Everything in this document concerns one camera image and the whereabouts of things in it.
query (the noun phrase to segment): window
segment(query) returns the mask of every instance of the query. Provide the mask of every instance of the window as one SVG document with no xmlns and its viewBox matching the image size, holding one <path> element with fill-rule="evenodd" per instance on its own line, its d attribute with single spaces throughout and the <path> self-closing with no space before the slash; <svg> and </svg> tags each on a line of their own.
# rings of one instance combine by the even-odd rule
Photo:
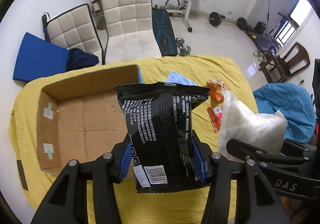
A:
<svg viewBox="0 0 320 224">
<path fill-rule="evenodd" d="M 289 18 L 291 18 L 293 22 L 286 20 L 281 29 L 276 33 L 276 41 L 281 44 L 282 47 L 296 32 L 294 22 L 296 22 L 298 26 L 301 26 L 303 21 L 307 18 L 310 10 L 311 5 L 307 0 L 299 0 L 289 15 Z"/>
</svg>

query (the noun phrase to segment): white cushioned floor chair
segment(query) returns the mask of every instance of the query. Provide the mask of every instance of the white cushioned floor chair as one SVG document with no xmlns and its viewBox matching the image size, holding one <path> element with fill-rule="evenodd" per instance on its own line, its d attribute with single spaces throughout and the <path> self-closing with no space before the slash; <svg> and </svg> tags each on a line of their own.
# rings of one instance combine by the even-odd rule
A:
<svg viewBox="0 0 320 224">
<path fill-rule="evenodd" d="M 50 42 L 66 49 L 78 48 L 98 56 L 104 64 L 103 49 L 95 29 L 89 5 L 83 4 L 51 19 L 48 24 Z"/>
<path fill-rule="evenodd" d="M 101 0 L 108 45 L 105 62 L 161 58 L 152 29 L 151 0 Z"/>
</svg>

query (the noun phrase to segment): dark blue cloth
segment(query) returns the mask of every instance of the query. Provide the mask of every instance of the dark blue cloth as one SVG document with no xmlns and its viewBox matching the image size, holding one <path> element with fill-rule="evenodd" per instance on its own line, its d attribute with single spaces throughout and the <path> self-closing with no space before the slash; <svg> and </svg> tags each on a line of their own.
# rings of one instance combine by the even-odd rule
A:
<svg viewBox="0 0 320 224">
<path fill-rule="evenodd" d="M 68 54 L 67 49 L 26 33 L 17 56 L 13 79 L 30 82 L 66 72 Z"/>
<path fill-rule="evenodd" d="M 95 66 L 99 63 L 99 58 L 92 53 L 84 52 L 78 48 L 69 50 L 67 71 L 79 70 Z"/>
<path fill-rule="evenodd" d="M 259 113 L 280 110 L 288 120 L 284 138 L 307 143 L 315 130 L 316 117 L 310 94 L 291 83 L 271 83 L 253 92 Z"/>
</svg>

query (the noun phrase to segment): black tape strip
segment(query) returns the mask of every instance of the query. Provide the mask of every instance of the black tape strip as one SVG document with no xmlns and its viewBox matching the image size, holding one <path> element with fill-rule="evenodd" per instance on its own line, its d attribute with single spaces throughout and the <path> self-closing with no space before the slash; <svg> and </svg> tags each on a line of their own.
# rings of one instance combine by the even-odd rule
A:
<svg viewBox="0 0 320 224">
<path fill-rule="evenodd" d="M 21 160 L 17 160 L 17 165 L 18 165 L 18 172 L 19 172 L 19 176 L 20 176 L 22 187 L 26 191 L 28 191 L 27 180 L 26 180 L 26 176 L 24 175 L 24 170 L 23 170 L 23 166 L 22 166 Z"/>
</svg>

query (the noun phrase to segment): open cardboard box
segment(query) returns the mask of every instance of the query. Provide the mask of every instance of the open cardboard box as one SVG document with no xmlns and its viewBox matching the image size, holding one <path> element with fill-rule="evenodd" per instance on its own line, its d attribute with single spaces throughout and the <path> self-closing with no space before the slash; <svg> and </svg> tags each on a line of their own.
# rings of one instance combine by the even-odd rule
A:
<svg viewBox="0 0 320 224">
<path fill-rule="evenodd" d="M 41 170 L 58 175 L 70 160 L 94 161 L 122 142 L 128 130 L 113 87 L 139 83 L 138 75 L 138 66 L 130 65 L 45 86 L 37 115 Z M 132 176 L 131 168 L 128 177 Z"/>
</svg>

